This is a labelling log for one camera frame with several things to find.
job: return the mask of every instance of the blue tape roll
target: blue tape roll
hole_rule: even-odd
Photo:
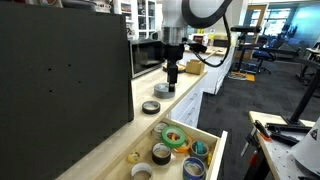
[[[182,173],[184,180],[203,180],[205,179],[206,170],[200,159],[196,157],[188,157],[183,162]]]

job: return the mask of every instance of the black office chair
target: black office chair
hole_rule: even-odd
[[[264,36],[260,36],[258,39],[258,43],[263,43],[266,44],[268,41],[267,37]],[[258,66],[256,67],[256,72],[258,74],[261,73],[261,70],[263,71],[268,71],[269,74],[271,74],[270,69],[266,68],[266,67],[262,67],[262,63],[263,61],[269,61],[269,62],[273,62],[276,60],[276,55],[270,53],[270,52],[266,52],[266,51],[261,51],[261,50],[254,50],[252,53],[252,57],[256,58],[257,61],[259,62]]]

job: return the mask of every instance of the workbench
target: workbench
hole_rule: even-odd
[[[286,124],[281,116],[255,111],[249,112],[249,118],[251,123],[259,120],[263,126],[267,123]],[[301,122],[307,127],[313,127],[315,124],[306,120],[301,120]],[[283,134],[295,137],[298,140],[304,137],[301,133],[286,132]],[[255,167],[249,167],[245,179],[264,179],[269,171],[276,180],[298,180],[299,177],[305,176],[319,178],[295,160],[290,146],[276,140],[266,141],[259,133],[256,133],[256,137],[261,147],[260,152],[258,151],[258,162]]]
[[[206,74],[206,72],[201,75],[179,74],[175,96],[171,99],[158,99],[153,95],[154,85],[166,82],[167,79],[167,74],[161,69],[132,80],[134,120],[116,131],[58,179],[130,179],[133,164],[126,162],[126,158],[133,149],[139,151],[141,161],[152,166],[153,176],[155,176],[153,179],[182,179],[182,161],[188,156],[187,154],[181,155],[172,152],[172,162],[163,167],[155,165],[151,157],[148,156],[151,154],[153,143],[155,143],[154,139],[150,138],[151,131],[160,121],[178,126],[185,133],[192,135],[194,139],[203,140],[213,146],[213,158],[210,166],[207,167],[206,179],[217,179],[227,132],[224,132],[220,138],[166,118],[172,108],[188,95]],[[147,115],[142,112],[143,102],[150,100],[158,101],[161,104],[159,113]]]

